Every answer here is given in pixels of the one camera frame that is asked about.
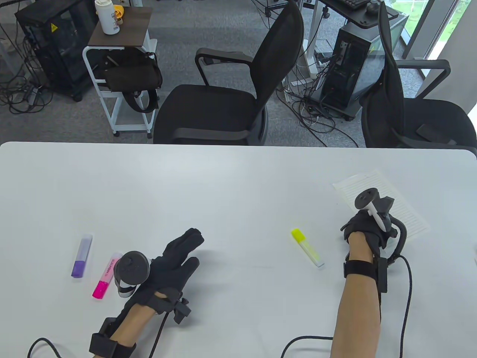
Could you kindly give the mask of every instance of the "mesh chair back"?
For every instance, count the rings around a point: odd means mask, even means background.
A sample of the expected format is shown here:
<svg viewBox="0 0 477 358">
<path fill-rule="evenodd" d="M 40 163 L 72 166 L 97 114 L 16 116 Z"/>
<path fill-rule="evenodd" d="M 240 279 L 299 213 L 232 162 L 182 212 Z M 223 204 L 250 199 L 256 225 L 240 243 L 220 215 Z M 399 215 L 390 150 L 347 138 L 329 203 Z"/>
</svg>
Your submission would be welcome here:
<svg viewBox="0 0 477 358">
<path fill-rule="evenodd" d="M 391 30 L 384 1 L 379 8 L 379 35 L 386 60 L 378 82 L 362 99 L 363 135 L 367 147 L 397 146 L 392 128 L 404 135 L 404 94 L 401 76 L 393 57 Z"/>
<path fill-rule="evenodd" d="M 275 88 L 295 65 L 302 43 L 303 18 L 295 1 L 288 0 L 250 66 L 257 92 L 257 113 L 262 111 Z"/>
</svg>

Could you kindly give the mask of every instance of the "keyboard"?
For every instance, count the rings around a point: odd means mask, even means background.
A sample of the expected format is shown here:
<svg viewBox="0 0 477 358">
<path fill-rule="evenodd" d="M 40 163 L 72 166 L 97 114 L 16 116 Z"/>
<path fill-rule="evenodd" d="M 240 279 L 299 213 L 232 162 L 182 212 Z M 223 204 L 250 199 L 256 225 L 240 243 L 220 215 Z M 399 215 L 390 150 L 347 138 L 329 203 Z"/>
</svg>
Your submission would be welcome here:
<svg viewBox="0 0 477 358">
<path fill-rule="evenodd" d="M 337 2 L 348 6 L 349 8 L 356 10 L 366 5 L 371 0 L 338 0 Z"/>
</svg>

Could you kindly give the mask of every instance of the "black office chair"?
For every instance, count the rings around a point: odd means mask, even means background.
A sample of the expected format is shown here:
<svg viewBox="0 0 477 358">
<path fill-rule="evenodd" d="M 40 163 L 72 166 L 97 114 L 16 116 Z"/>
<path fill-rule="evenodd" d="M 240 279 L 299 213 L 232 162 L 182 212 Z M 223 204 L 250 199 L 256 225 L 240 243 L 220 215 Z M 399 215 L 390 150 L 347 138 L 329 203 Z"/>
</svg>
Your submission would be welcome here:
<svg viewBox="0 0 477 358">
<path fill-rule="evenodd" d="M 263 145 L 268 130 L 265 107 L 295 65 L 303 43 L 303 19 L 293 1 L 282 10 L 254 58 L 201 48 L 196 65 L 204 85 L 182 84 L 157 114 L 154 144 Z M 210 86 L 199 59 L 244 63 L 257 98 L 249 92 Z"/>
<path fill-rule="evenodd" d="M 459 106 L 424 99 L 450 74 L 447 60 L 398 60 L 391 50 L 391 31 L 384 1 L 379 10 L 379 34 L 386 56 L 376 84 L 360 99 L 364 140 L 369 148 L 467 149 L 477 156 L 474 126 Z M 404 98 L 399 68 L 442 69 L 417 98 Z"/>
</svg>

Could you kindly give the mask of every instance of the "highlighter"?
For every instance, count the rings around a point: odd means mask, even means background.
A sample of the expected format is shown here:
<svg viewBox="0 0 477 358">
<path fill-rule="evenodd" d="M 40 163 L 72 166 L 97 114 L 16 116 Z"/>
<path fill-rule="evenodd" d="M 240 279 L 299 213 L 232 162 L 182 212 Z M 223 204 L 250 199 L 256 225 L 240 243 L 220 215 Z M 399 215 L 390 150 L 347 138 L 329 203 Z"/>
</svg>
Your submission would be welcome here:
<svg viewBox="0 0 477 358">
<path fill-rule="evenodd" d="M 305 235 L 299 230 L 295 229 L 291 232 L 291 235 L 296 240 L 298 245 L 301 246 L 303 251 L 306 252 L 310 260 L 316 265 L 316 267 L 323 267 L 325 264 L 321 259 L 320 255 L 311 247 L 310 243 L 306 239 Z"/>
<path fill-rule="evenodd" d="M 74 277 L 74 278 L 83 277 L 84 268 L 86 267 L 86 259 L 88 258 L 88 252 L 91 247 L 92 241 L 93 241 L 93 236 L 91 234 L 83 235 L 83 238 L 81 239 L 80 247 L 78 248 L 78 253 L 76 254 L 76 259 L 74 260 L 71 277 Z"/>
<path fill-rule="evenodd" d="M 111 258 L 109 259 L 108 265 L 106 266 L 103 275 L 99 279 L 98 285 L 96 285 L 96 288 L 94 289 L 94 298 L 97 298 L 98 300 L 103 299 L 104 294 L 108 289 L 109 283 L 114 276 L 114 265 L 116 265 L 116 262 L 118 262 L 121 257 L 122 255 L 120 253 L 114 253 L 113 256 L 111 256 Z"/>
</svg>

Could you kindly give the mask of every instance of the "computer tower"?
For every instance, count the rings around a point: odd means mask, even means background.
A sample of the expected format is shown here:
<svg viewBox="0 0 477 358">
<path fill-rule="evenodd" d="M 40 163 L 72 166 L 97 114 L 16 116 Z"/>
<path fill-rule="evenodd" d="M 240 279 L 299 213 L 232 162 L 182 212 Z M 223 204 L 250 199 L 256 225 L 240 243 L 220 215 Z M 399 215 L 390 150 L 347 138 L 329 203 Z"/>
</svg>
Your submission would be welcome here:
<svg viewBox="0 0 477 358">
<path fill-rule="evenodd" d="M 399 14 L 390 21 L 393 50 L 408 15 Z M 326 74 L 320 102 L 336 109 L 346 109 L 379 79 L 384 68 L 384 49 L 377 26 L 362 29 L 354 23 L 343 26 L 336 39 L 330 68 Z"/>
<path fill-rule="evenodd" d="M 93 1 L 39 0 L 15 16 L 46 77 L 38 85 L 81 101 L 83 89 L 91 84 L 82 52 L 98 23 Z M 95 53 L 92 66 L 100 59 Z"/>
</svg>

